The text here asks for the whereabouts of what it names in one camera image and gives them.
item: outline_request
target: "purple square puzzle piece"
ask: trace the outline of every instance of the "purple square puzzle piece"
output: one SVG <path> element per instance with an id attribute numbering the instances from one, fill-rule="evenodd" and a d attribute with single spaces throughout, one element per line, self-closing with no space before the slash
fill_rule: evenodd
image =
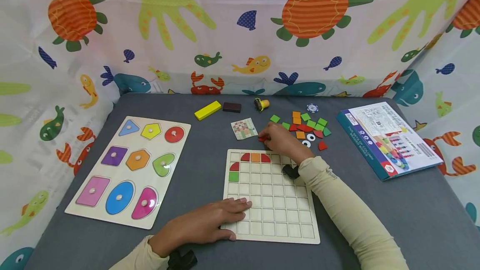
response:
<path id="1" fill-rule="evenodd" d="M 118 166 L 123 160 L 123 157 L 127 153 L 128 148 L 125 147 L 118 147 L 112 146 L 108 150 L 107 154 L 104 156 L 102 160 L 102 164 L 110 165 L 110 166 Z"/>

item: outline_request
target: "poker chip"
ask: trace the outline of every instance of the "poker chip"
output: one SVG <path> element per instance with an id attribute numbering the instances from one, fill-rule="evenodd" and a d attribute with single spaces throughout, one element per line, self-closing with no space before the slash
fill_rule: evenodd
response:
<path id="1" fill-rule="evenodd" d="M 313 103 L 310 103 L 307 105 L 307 111 L 310 113 L 316 113 L 318 112 L 318 105 L 314 105 Z"/>

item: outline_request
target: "orange turtle shell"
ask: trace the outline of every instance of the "orange turtle shell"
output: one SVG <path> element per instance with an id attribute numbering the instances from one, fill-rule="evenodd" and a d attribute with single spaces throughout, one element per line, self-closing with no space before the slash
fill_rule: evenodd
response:
<path id="1" fill-rule="evenodd" d="M 453 19 L 459 30 L 471 30 L 480 26 L 480 0 L 468 0 Z"/>
<path id="2" fill-rule="evenodd" d="M 347 8 L 348 0 L 288 0 L 282 22 L 292 35 L 311 39 L 334 27 Z"/>
<path id="3" fill-rule="evenodd" d="M 53 0 L 48 19 L 58 36 L 68 41 L 81 40 L 97 25 L 97 14 L 89 0 Z"/>

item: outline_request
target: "black object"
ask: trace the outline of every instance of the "black object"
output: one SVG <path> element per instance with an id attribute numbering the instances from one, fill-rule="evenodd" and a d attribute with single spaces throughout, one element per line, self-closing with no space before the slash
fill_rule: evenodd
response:
<path id="1" fill-rule="evenodd" d="M 197 257 L 192 250 L 181 256 L 180 251 L 175 249 L 170 254 L 167 270 L 189 270 L 197 264 Z"/>
<path id="2" fill-rule="evenodd" d="M 295 168 L 292 168 L 291 165 L 285 165 L 282 168 L 282 172 L 288 175 L 288 177 L 290 177 L 291 179 L 297 179 L 300 177 L 298 165 L 295 166 Z"/>
<path id="3" fill-rule="evenodd" d="M 233 112 L 233 113 L 240 113 L 241 111 L 241 104 L 240 103 L 231 103 L 231 102 L 224 102 L 223 103 L 223 111 L 224 112 Z"/>

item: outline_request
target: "game box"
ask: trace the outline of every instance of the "game box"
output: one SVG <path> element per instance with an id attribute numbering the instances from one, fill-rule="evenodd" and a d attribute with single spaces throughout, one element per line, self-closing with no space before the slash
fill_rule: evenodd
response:
<path id="1" fill-rule="evenodd" d="M 386 102 L 343 110 L 337 119 L 382 181 L 443 163 Z"/>

